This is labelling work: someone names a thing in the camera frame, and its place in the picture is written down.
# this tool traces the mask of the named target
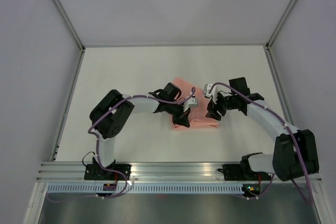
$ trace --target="pink towel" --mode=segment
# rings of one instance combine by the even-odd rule
[[[179,89],[182,91],[181,97],[184,98],[189,97],[191,88],[194,87],[194,85],[181,78],[175,78],[173,84],[179,87]],[[205,117],[209,99],[204,97],[203,90],[196,87],[195,96],[198,98],[198,107],[191,108],[190,114],[188,116],[190,128],[173,124],[173,130],[181,131],[187,129],[218,127],[218,122],[216,120]]]

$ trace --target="gray wall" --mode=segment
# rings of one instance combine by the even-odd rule
[[[60,0],[90,45],[265,43],[289,0]]]
[[[295,121],[317,141],[320,171],[336,210],[336,0],[299,0],[273,53]]]
[[[21,223],[79,49],[50,0],[0,0],[0,217]]]

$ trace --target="enclosure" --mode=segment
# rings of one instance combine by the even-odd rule
[[[1,5],[6,223],[335,222],[336,0]],[[84,180],[81,161],[96,148],[87,134],[92,109],[112,89],[147,94],[177,77],[201,89],[245,77],[251,92],[288,123],[310,129],[320,164],[309,176],[313,206],[277,176],[257,200],[237,197],[256,182],[228,181],[218,169],[274,151],[269,135],[238,111],[227,111],[216,128],[185,131],[172,130],[165,113],[131,115],[114,152],[117,164],[131,165],[132,185],[122,197],[95,198],[110,180]],[[296,182],[306,194],[305,179]],[[260,190],[268,183],[260,180]]]

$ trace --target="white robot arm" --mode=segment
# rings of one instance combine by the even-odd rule
[[[237,109],[257,122],[275,142],[273,154],[252,153],[242,157],[240,165],[244,174],[248,177],[249,174],[258,172],[271,173],[276,174],[283,181],[303,176],[293,140],[286,127],[298,142],[308,174],[317,173],[319,162],[314,134],[309,130],[301,131],[288,122],[280,121],[275,113],[267,109],[268,105],[260,94],[250,93],[244,77],[229,80],[229,83],[228,88],[237,92],[229,93],[227,96],[222,95],[212,84],[205,85],[204,95],[210,98],[206,116],[220,121],[227,110]]]
[[[168,83],[164,89],[159,89],[147,95],[138,95],[136,99],[122,102],[130,95],[111,90],[90,113],[92,124],[103,119],[95,127],[95,135],[99,137],[99,157],[103,167],[110,166],[114,161],[114,144],[116,135],[122,130],[130,114],[167,112],[172,115],[174,124],[189,127],[188,115],[191,107],[198,105],[198,100],[191,94],[189,99],[177,102],[181,95],[180,89]],[[103,116],[117,103],[122,102],[107,116]]]

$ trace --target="white table surface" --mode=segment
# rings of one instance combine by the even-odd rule
[[[80,161],[95,150],[89,114],[111,89],[146,94],[175,77],[201,88],[246,77],[251,92],[283,116],[262,46],[87,48],[56,160]],[[117,161],[229,162],[274,149],[259,125],[238,111],[228,111],[217,129],[174,132],[171,126],[166,113],[131,115],[117,136]]]

